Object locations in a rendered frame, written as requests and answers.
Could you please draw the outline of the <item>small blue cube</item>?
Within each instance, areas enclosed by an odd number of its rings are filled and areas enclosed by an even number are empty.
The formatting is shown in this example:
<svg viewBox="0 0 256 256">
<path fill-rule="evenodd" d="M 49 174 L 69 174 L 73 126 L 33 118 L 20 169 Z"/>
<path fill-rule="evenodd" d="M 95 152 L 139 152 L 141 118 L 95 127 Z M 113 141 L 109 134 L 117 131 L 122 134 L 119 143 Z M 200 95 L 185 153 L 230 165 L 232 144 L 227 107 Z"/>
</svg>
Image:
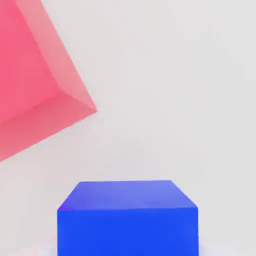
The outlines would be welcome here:
<svg viewBox="0 0 256 256">
<path fill-rule="evenodd" d="M 81 181 L 57 210 L 57 256 L 199 256 L 198 207 L 170 180 Z"/>
</svg>

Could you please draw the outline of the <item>large pink box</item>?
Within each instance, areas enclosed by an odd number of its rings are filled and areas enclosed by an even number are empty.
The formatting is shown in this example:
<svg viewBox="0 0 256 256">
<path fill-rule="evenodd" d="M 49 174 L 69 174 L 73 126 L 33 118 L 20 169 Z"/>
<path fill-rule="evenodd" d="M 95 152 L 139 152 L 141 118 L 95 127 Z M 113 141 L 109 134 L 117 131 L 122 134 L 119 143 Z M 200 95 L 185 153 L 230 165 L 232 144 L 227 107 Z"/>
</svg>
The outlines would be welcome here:
<svg viewBox="0 0 256 256">
<path fill-rule="evenodd" d="M 41 0 L 0 0 L 0 162 L 97 108 Z"/>
</svg>

